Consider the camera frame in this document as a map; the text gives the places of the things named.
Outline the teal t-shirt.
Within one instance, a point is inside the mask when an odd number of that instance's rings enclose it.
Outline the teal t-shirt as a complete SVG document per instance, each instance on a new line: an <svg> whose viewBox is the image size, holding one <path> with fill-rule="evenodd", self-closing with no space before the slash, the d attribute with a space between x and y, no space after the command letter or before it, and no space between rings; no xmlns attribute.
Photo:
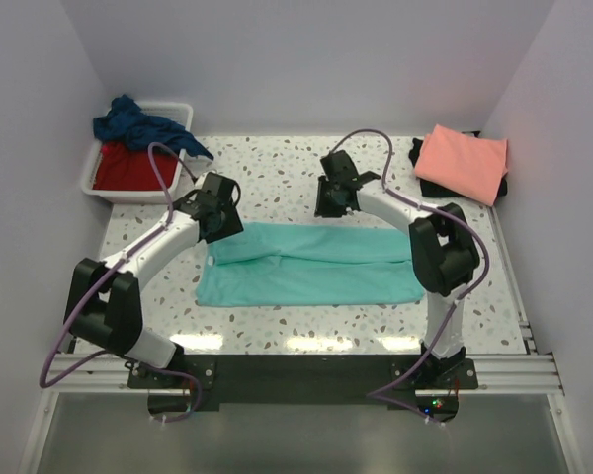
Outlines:
<svg viewBox="0 0 593 474"><path fill-rule="evenodd" d="M379 305L424 290L396 229L249 222L209 244L196 295L213 307Z"/></svg>

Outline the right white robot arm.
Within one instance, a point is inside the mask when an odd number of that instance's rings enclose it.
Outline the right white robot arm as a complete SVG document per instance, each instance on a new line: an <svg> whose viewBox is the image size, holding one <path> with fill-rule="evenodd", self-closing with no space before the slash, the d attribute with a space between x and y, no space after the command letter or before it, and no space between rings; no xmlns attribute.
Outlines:
<svg viewBox="0 0 593 474"><path fill-rule="evenodd" d="M351 211L375 216L409 237L414 274L426 290L427 331L420 364L423 381L444 387L463 362L463 299L481 263L474 233L456 204L431 207L384 187L374 172L359 173L344 151L324 156L315 215L340 218Z"/></svg>

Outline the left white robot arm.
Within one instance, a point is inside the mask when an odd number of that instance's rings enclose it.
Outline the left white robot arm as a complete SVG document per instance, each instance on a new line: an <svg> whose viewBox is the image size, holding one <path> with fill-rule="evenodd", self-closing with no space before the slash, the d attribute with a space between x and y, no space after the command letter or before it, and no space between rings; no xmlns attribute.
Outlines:
<svg viewBox="0 0 593 474"><path fill-rule="evenodd" d="M106 353L150 366L163 387L185 375L182 347L147 328L141 294L182 252L243 231L237 211L241 189L223 175L207 172L136 241L100 260L84 259L74 269L64 325L74 337Z"/></svg>

